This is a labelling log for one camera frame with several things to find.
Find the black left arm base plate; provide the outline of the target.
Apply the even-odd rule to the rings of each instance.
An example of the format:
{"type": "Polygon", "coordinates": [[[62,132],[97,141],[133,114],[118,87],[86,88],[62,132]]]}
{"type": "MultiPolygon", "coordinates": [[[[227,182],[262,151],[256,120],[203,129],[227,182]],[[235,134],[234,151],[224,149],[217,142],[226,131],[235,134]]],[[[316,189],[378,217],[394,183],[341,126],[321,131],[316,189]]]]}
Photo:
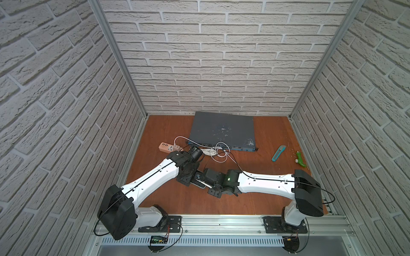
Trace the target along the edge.
{"type": "Polygon", "coordinates": [[[139,233],[180,233],[182,224],[181,215],[168,215],[161,218],[154,227],[138,228],[139,233]]]}

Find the smartphone with green case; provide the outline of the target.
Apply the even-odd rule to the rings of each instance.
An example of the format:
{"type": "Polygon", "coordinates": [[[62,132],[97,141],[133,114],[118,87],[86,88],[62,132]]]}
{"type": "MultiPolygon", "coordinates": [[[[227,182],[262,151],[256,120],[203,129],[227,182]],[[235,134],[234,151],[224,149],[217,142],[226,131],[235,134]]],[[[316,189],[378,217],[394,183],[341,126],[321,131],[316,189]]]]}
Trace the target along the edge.
{"type": "Polygon", "coordinates": [[[192,179],[190,181],[190,183],[197,186],[197,187],[199,187],[199,188],[201,188],[201,189],[205,189],[206,186],[207,186],[206,184],[202,183],[200,180],[196,180],[196,179],[192,179]]]}

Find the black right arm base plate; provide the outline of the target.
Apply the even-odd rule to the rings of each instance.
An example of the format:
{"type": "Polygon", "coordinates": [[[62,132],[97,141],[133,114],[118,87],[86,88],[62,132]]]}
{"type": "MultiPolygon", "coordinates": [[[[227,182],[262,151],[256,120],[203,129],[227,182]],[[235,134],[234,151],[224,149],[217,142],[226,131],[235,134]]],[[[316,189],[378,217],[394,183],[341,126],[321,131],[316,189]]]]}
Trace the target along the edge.
{"type": "Polygon", "coordinates": [[[293,226],[285,223],[282,217],[279,216],[265,216],[262,217],[265,232],[267,234],[307,234],[308,229],[304,222],[299,226],[293,226]]]}

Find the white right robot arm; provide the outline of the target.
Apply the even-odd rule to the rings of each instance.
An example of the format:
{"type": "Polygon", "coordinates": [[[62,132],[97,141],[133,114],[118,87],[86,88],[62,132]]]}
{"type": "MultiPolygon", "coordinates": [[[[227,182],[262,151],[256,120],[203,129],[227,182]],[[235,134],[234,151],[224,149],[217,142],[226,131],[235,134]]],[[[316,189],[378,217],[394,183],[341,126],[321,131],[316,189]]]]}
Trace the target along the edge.
{"type": "Polygon", "coordinates": [[[226,174],[209,168],[197,171],[192,179],[208,193],[221,198],[223,194],[239,196],[244,193],[262,193],[285,197],[291,200],[283,209],[283,225],[298,227],[306,217],[324,215],[321,186],[303,170],[287,175],[260,175],[240,170],[228,170],[226,174]]]}

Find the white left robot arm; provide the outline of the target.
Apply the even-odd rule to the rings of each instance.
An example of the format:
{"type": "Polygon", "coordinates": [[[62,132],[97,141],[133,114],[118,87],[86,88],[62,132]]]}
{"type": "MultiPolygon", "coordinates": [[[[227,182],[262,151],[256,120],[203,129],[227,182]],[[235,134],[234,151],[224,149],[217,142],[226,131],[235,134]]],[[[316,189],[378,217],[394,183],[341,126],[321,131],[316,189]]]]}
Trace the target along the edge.
{"type": "Polygon", "coordinates": [[[141,208],[141,203],[169,180],[177,178],[189,185],[199,167],[202,150],[191,147],[189,151],[173,151],[158,166],[122,187],[112,185],[102,199],[97,212],[98,222],[117,241],[133,229],[167,229],[168,214],[158,205],[141,208]]]}

